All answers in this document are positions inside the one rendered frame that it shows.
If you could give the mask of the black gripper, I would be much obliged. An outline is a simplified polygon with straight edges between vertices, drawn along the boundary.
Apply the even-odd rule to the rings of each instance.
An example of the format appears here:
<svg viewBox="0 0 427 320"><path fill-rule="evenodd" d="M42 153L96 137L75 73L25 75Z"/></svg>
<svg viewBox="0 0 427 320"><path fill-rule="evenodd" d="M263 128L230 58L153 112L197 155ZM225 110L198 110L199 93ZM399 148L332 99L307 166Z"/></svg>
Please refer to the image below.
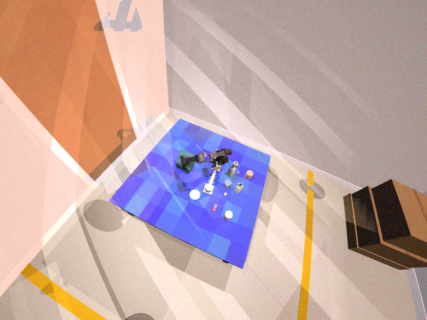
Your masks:
<svg viewBox="0 0 427 320"><path fill-rule="evenodd" d="M224 161L226 161L226 163L229 162L228 157L217 157L217 158L214 158L214 159L210 159L210 163L216 164L217 159L223 159Z"/></svg>

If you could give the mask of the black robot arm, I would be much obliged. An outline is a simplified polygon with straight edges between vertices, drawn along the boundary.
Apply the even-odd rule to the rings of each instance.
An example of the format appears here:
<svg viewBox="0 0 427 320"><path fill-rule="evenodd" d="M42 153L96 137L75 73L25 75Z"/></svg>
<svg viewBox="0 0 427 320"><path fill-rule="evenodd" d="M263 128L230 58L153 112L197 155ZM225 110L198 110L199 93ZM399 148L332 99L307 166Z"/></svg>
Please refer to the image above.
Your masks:
<svg viewBox="0 0 427 320"><path fill-rule="evenodd" d="M221 150L216 151L216 153L207 153L209 155L209 159L207 161L205 161L203 153L207 153L207 152L198 153L193 157L189 157L189 156L185 156L185 155L180 156L181 165L187 165L190 162L194 162L194 161L201 164L201 163L206 163L210 159L214 159L215 157L228 157L228 155L232 154L232 150L222 148ZM217 161L218 161L219 166L222 166L226 163L226 161L224 161L223 159L217 159Z"/></svg>

